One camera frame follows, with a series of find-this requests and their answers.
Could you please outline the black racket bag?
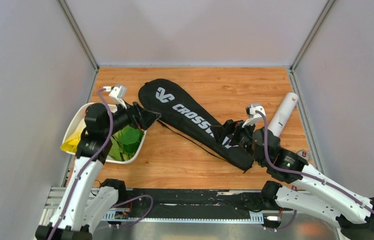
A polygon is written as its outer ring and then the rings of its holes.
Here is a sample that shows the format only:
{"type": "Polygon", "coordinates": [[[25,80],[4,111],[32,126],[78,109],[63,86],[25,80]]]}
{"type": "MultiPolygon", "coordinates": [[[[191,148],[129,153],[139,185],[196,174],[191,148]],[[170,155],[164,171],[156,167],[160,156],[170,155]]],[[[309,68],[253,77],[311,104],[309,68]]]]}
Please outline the black racket bag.
{"type": "Polygon", "coordinates": [[[232,135],[216,142],[210,127],[221,123],[175,82],[163,78],[146,82],[138,98],[144,108],[161,114],[162,126],[244,172],[252,168],[252,157],[241,147],[230,145],[232,135]]]}

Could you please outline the white shuttlecock tube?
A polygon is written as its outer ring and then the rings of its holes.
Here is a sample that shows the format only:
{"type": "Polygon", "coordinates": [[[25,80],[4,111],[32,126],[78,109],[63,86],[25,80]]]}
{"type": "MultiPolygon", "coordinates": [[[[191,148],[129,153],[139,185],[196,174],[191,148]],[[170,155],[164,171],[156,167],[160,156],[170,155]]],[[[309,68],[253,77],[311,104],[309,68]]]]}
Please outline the white shuttlecock tube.
{"type": "Polygon", "coordinates": [[[293,92],[289,92],[284,97],[280,106],[278,107],[275,115],[268,125],[268,129],[276,137],[280,137],[284,127],[286,126],[287,121],[289,120],[293,110],[297,105],[299,97],[293,92]]]}

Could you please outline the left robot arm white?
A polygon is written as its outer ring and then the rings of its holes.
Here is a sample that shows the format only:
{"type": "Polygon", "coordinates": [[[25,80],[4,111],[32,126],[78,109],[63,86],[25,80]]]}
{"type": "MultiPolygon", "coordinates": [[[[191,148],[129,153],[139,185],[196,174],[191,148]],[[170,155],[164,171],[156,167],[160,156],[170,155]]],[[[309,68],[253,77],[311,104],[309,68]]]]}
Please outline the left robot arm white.
{"type": "Polygon", "coordinates": [[[90,200],[94,182],[112,147],[111,136],[123,128],[147,130],[161,114],[137,102],[117,106],[112,112],[105,103],[93,103],[85,110],[85,129],[75,153],[74,170],[54,215],[47,225],[38,226],[38,240],[91,240],[99,222],[112,207],[126,204],[125,183],[106,179],[90,200]]]}

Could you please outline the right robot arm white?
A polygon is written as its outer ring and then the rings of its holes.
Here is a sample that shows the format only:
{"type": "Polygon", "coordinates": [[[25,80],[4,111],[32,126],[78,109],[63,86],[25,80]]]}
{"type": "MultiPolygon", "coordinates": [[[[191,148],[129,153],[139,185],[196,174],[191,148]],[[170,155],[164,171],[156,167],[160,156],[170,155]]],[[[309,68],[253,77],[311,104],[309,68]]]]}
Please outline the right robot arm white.
{"type": "Polygon", "coordinates": [[[308,214],[331,224],[349,240],[374,240],[374,197],[348,190],[305,158],[281,147],[279,135],[266,118],[263,121],[264,126],[258,130],[252,119],[227,120],[210,128],[218,143],[231,136],[231,145],[240,147],[274,178],[261,191],[261,205],[308,214]]]}

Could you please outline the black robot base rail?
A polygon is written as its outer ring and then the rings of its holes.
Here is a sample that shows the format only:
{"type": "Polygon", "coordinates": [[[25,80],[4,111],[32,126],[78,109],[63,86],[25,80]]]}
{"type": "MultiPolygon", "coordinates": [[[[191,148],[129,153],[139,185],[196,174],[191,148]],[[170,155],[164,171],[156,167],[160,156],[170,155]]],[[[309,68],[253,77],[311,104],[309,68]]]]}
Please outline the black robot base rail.
{"type": "Polygon", "coordinates": [[[245,220],[280,212],[259,190],[131,188],[117,203],[133,218],[245,220]]]}

